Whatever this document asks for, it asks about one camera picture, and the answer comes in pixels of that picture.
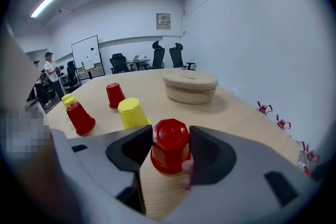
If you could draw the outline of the long ceiling light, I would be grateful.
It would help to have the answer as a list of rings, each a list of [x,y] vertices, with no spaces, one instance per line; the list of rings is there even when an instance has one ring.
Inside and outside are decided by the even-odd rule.
[[[31,18],[37,18],[39,14],[54,0],[43,0],[31,14]]]

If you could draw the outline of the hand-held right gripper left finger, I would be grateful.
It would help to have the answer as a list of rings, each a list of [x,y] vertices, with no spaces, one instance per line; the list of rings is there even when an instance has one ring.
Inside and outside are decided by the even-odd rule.
[[[57,129],[51,134],[80,224],[158,224],[145,215],[140,181],[151,125],[72,139]]]

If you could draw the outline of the person's grey sweatshirt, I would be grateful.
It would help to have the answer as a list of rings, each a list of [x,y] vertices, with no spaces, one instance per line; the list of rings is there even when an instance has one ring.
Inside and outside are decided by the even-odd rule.
[[[37,70],[5,24],[0,25],[0,112],[25,105]]]

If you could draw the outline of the grey wall electrical panel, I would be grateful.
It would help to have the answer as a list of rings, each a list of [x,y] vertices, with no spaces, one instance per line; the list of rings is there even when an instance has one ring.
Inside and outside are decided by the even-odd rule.
[[[170,14],[157,14],[156,15],[156,29],[157,30],[170,30],[171,29],[171,15]]]

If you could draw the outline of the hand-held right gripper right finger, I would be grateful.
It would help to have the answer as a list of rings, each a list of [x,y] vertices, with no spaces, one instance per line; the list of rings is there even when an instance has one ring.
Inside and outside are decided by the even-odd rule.
[[[191,188],[164,224],[282,224],[316,185],[265,144],[190,126]]]

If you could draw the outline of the round dark table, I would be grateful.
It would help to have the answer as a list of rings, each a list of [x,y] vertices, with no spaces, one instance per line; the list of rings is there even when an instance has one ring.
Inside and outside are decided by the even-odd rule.
[[[137,71],[140,70],[140,64],[144,63],[144,65],[147,65],[147,62],[149,62],[150,59],[141,59],[141,60],[135,60],[135,61],[127,61],[125,62],[128,65],[136,65]]]

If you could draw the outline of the black office chair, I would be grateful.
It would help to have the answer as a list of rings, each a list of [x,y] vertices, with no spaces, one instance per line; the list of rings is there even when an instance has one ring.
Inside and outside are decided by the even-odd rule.
[[[165,49],[159,45],[159,41],[155,41],[152,45],[152,48],[154,49],[154,57],[152,66],[149,67],[149,69],[162,69]]]
[[[68,82],[64,83],[63,86],[73,89],[78,83],[74,61],[70,61],[67,63],[67,74],[68,74]]]
[[[133,64],[127,64],[125,56],[121,53],[113,54],[112,58],[110,58],[110,63],[112,65],[111,71],[113,74],[133,71]]]
[[[182,50],[183,50],[183,45],[177,42],[175,43],[175,47],[169,49],[170,56],[173,62],[173,67],[174,68],[187,67],[187,70],[195,71],[195,69],[193,69],[192,66],[195,66],[196,63],[187,62],[186,65],[183,63]]]

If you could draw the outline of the white whiteboard on stand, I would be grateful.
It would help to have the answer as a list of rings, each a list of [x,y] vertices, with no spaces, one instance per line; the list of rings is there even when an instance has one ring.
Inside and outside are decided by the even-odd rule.
[[[91,58],[93,60],[94,66],[103,67],[97,35],[72,44],[71,50],[74,64],[78,72],[83,71],[81,62],[87,58]],[[104,67],[101,69],[101,72],[105,75]]]

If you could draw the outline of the white box appliance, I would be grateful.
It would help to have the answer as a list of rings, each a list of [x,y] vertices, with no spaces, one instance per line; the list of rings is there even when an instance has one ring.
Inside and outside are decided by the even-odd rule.
[[[93,60],[91,58],[87,58],[81,62],[83,70],[89,70],[95,67]]]

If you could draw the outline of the red paper cup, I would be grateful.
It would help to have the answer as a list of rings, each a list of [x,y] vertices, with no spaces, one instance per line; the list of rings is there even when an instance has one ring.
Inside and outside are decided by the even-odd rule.
[[[109,107],[117,109],[119,103],[125,99],[120,85],[118,83],[111,83],[106,86],[106,91],[109,100]]]
[[[81,103],[74,102],[67,107],[66,112],[79,136],[86,136],[94,129],[96,121],[83,108]]]
[[[184,123],[176,119],[161,120],[153,127],[151,162],[164,174],[182,171],[182,163],[191,159],[189,132]]]

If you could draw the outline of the light wooden standing table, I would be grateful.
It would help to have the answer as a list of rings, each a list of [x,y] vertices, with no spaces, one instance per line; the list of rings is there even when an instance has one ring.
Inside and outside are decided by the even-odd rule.
[[[89,79],[92,80],[93,79],[92,72],[100,70],[100,69],[103,69],[103,67],[102,66],[94,66],[93,68],[86,69],[86,70],[83,70],[82,72],[79,72],[78,75],[82,75],[82,74],[87,73],[88,76],[89,76]]]

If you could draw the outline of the person's right hand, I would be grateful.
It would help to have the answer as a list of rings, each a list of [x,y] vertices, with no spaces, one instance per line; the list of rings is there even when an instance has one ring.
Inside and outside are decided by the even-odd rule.
[[[194,161],[187,160],[182,163],[182,172],[185,174],[181,181],[181,187],[189,190],[191,187],[191,176],[194,173]]]

